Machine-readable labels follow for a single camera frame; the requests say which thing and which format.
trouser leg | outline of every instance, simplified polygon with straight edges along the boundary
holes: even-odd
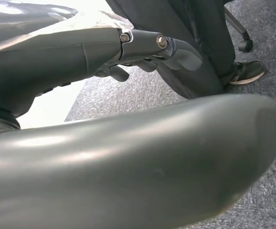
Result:
[[[194,34],[223,84],[234,71],[235,51],[225,22],[225,0],[170,0],[173,8]],[[195,28],[192,29],[192,20]]]

metal bolt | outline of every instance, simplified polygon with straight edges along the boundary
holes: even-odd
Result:
[[[164,35],[159,35],[157,37],[157,44],[161,49],[165,49],[167,46],[167,40]]]
[[[123,33],[120,36],[120,39],[121,42],[129,42],[130,37],[127,33]]]

black pants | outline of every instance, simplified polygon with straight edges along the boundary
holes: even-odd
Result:
[[[234,47],[225,23],[224,5],[230,0],[170,0],[220,78],[230,81]]]
[[[222,86],[232,77],[235,54],[225,24],[224,0],[106,1],[116,14],[128,18],[135,28],[161,32],[203,52],[204,65],[196,72],[158,66],[158,71],[164,80],[183,97],[221,94]]]

sneaker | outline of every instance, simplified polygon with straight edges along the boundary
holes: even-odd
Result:
[[[258,80],[266,72],[266,68],[261,62],[236,63],[236,75],[230,82],[234,85],[252,83]]]

chair leg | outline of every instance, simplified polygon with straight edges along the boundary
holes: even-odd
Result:
[[[237,19],[225,7],[225,20],[236,31],[242,35],[243,41],[240,42],[238,49],[241,52],[250,52],[253,47],[253,41],[250,39],[249,33]]]

